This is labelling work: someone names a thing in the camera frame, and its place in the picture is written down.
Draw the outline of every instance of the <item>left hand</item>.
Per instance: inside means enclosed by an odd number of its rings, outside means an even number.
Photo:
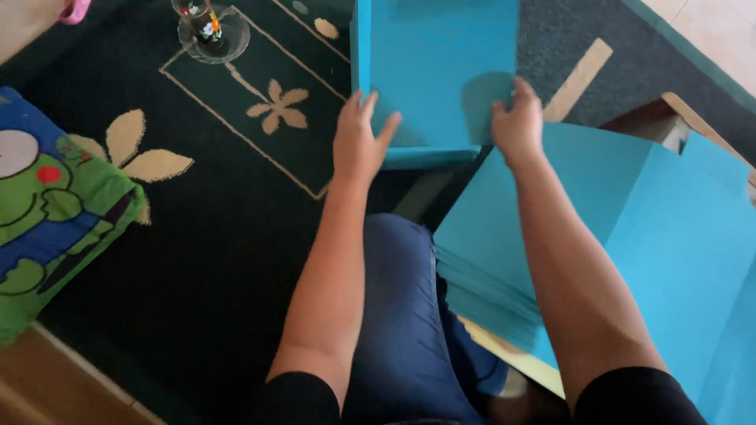
[[[378,93],[360,105],[362,90],[357,90],[339,115],[336,138],[333,139],[333,183],[358,185],[367,190],[386,157],[401,114],[394,112],[378,137],[373,137],[370,119],[378,101]]]

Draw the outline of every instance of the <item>right hand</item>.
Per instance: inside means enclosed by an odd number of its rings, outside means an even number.
[[[543,154],[543,131],[541,99],[524,79],[515,77],[512,109],[507,112],[502,101],[491,105],[491,136],[510,168]]]

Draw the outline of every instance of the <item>hand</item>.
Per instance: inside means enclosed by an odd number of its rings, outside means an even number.
[[[341,109],[336,138],[333,139],[333,183],[358,185],[367,190],[383,164],[401,122],[401,114],[394,112],[375,138],[370,119],[378,93],[371,93],[362,105],[361,99],[362,90],[357,90]]]
[[[510,168],[543,154],[543,131],[541,99],[524,79],[516,77],[512,109],[507,112],[501,101],[491,105],[491,137]]]

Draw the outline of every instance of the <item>tile floor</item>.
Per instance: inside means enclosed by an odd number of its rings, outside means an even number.
[[[756,96],[756,0],[643,0]]]

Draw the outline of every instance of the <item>green rug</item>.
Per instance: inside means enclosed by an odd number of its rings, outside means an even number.
[[[40,320],[168,423],[227,423],[248,402],[317,228],[349,96],[353,3],[300,1],[306,13],[236,0],[252,38],[232,68],[179,54],[168,0],[95,2],[81,26],[53,28],[0,68],[0,84],[144,186],[150,224],[132,226]],[[596,38],[615,51],[567,122],[597,126],[673,91],[756,158],[756,116],[622,0],[522,0],[520,18],[518,73],[544,102]],[[418,175],[380,174],[369,212],[393,210]]]

